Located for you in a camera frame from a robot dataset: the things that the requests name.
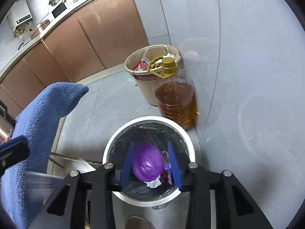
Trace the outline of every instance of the metal bolt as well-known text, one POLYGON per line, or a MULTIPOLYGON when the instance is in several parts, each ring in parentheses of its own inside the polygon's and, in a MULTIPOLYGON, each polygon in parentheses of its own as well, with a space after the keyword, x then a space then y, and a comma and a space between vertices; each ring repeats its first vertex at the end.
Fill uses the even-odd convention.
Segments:
POLYGON ((198 167, 198 164, 196 164, 196 163, 194 163, 194 162, 191 162, 191 163, 189 163, 189 167, 190 167, 191 169, 196 169, 196 168, 198 167))
POLYGON ((71 177, 75 177, 75 176, 77 176, 78 175, 78 170, 72 170, 71 172, 70 172, 70 176, 71 177))
POLYGON ((230 177, 232 175, 232 172, 229 170, 224 170, 222 173, 224 174, 225 177, 230 177))
POLYGON ((105 168, 105 169, 111 169, 111 168, 113 168, 113 163, 105 163, 105 164, 104 164, 104 168, 105 168))

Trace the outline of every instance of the countertop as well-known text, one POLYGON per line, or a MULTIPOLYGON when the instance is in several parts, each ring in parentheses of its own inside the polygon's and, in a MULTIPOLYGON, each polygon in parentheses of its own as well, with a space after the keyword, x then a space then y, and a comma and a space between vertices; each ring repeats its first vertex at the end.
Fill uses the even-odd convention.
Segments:
POLYGON ((41 39, 44 38, 48 32, 52 31, 55 27, 57 27, 60 23, 63 22, 63 19, 72 11, 77 11, 80 9, 84 3, 86 3, 88 0, 78 0, 76 3, 73 4, 73 6, 70 6, 67 8, 64 12, 62 12, 58 17, 56 17, 46 28, 45 30, 36 38, 32 39, 30 42, 28 42, 24 47, 22 47, 18 52, 16 52, 9 60, 6 62, 6 64, 0 69, 0 78, 2 75, 4 75, 7 71, 7 69, 10 68, 12 64, 15 63, 17 59, 20 58, 21 55, 26 53, 34 44, 41 41, 41 39))

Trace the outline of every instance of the black bracket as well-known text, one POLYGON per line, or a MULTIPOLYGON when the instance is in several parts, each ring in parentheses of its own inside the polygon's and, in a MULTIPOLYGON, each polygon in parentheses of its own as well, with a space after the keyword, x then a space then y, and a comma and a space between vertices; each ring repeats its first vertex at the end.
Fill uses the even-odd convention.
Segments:
POLYGON ((27 139, 24 136, 0 145, 0 177, 7 168, 27 159, 29 154, 27 139))
MULTIPOLYGON (((210 190, 215 191, 217 229, 272 229, 267 218, 242 184, 225 170, 215 173, 189 163, 182 192, 190 191, 187 229, 210 229, 210 190)), ((112 191, 121 191, 115 166, 106 163, 96 171, 71 171, 29 229, 83 229, 88 207, 91 229, 115 229, 112 191)))

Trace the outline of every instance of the wall tile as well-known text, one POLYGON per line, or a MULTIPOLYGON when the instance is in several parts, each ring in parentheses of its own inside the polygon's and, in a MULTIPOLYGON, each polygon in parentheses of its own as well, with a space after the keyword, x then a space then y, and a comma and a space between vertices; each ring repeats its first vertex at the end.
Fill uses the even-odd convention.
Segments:
POLYGON ((167 34, 167 35, 148 39, 148 42, 149 42, 149 45, 159 45, 159 44, 170 45, 170 37, 167 34))
POLYGON ((49 0, 26 0, 29 11, 33 17, 34 25, 37 25, 42 19, 44 19, 44 17, 46 17, 49 12, 48 2, 49 0))
POLYGON ((230 155, 236 177, 274 229, 284 229, 305 192, 305 32, 284 0, 220 0, 222 45, 212 108, 222 134, 211 166, 230 155))
POLYGON ((213 109, 211 109, 204 134, 199 141, 206 169, 219 173, 226 169, 232 171, 228 144, 213 109))
POLYGON ((219 52, 217 0, 161 0, 171 43, 192 76, 200 115, 196 123, 200 139, 213 96, 219 52))
POLYGON ((18 51, 22 40, 14 38, 8 18, 5 18, 0 25, 0 68, 18 51))
POLYGON ((147 38, 168 34, 160 0, 135 0, 147 38))

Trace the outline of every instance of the purple plastic bag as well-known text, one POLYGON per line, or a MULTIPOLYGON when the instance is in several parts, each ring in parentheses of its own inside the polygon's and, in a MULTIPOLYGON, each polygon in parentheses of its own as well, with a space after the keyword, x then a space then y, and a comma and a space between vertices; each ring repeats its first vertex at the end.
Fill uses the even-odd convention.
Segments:
POLYGON ((135 150, 132 171, 142 182, 155 180, 164 170, 164 158, 151 143, 139 144, 135 150))

